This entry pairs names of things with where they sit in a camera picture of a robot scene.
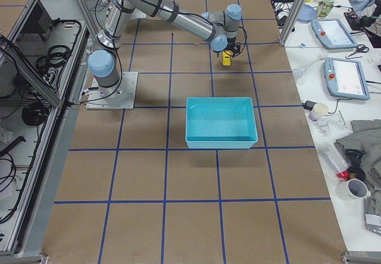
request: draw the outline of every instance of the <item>touchscreen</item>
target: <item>touchscreen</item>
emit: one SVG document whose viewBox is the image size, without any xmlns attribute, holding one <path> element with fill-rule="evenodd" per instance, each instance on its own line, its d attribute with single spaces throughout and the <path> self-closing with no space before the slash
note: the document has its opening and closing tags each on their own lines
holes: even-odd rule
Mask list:
<svg viewBox="0 0 381 264">
<path fill-rule="evenodd" d="M 352 44 L 348 34 L 336 20 L 319 21 L 318 23 L 332 45 Z"/>
<path fill-rule="evenodd" d="M 357 64 L 333 60 L 339 93 L 364 96 Z"/>
</svg>

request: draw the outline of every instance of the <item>plastic cup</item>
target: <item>plastic cup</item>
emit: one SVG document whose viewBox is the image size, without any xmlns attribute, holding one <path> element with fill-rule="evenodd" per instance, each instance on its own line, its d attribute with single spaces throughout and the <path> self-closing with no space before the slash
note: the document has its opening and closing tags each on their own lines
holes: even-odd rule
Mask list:
<svg viewBox="0 0 381 264">
<path fill-rule="evenodd" d="M 370 196 L 367 186 L 358 179 L 350 179 L 339 184 L 336 194 L 342 200 L 357 200 Z"/>
<path fill-rule="evenodd" d="M 317 121 L 327 114 L 328 114 L 328 107 L 323 103 L 317 103 L 314 105 L 313 109 L 308 115 L 308 118 L 312 121 Z"/>
</svg>

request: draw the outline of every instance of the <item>plastic tub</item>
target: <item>plastic tub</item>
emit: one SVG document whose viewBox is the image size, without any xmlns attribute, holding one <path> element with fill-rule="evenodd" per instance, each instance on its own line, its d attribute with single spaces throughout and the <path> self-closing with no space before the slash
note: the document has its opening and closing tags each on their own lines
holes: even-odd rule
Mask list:
<svg viewBox="0 0 381 264">
<path fill-rule="evenodd" d="M 187 98 L 191 149 L 249 149 L 258 141 L 251 98 Z"/>
</svg>

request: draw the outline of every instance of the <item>metal bracket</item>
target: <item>metal bracket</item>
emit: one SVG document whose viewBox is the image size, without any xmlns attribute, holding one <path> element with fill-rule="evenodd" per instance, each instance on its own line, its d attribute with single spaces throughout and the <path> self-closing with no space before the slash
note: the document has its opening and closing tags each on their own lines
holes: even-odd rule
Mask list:
<svg viewBox="0 0 381 264">
<path fill-rule="evenodd" d="M 341 258 L 343 264 L 381 264 L 380 252 L 349 252 Z"/>
<path fill-rule="evenodd" d="M 147 18 L 147 15 L 144 12 L 135 9 L 130 19 L 138 20 L 138 19 L 146 19 L 146 18 Z"/>
<path fill-rule="evenodd" d="M 86 104 L 87 109 L 109 110 L 109 109 L 133 109 L 135 102 L 136 85 L 138 83 L 138 72 L 123 72 L 122 82 L 117 93 L 106 99 L 99 90 L 94 90 L 89 94 L 89 100 L 100 99 Z M 96 80 L 93 80 L 92 87 L 98 87 Z"/>
</svg>

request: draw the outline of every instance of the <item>red bottle cap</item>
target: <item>red bottle cap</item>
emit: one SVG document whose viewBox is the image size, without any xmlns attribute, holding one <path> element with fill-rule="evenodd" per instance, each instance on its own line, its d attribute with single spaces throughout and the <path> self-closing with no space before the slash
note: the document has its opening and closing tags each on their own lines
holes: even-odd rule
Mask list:
<svg viewBox="0 0 381 264">
<path fill-rule="evenodd" d="M 338 173 L 336 174 L 336 176 L 340 179 L 344 179 L 345 181 L 348 181 L 349 180 L 349 173 L 347 170 L 341 172 L 341 173 Z"/>
</svg>

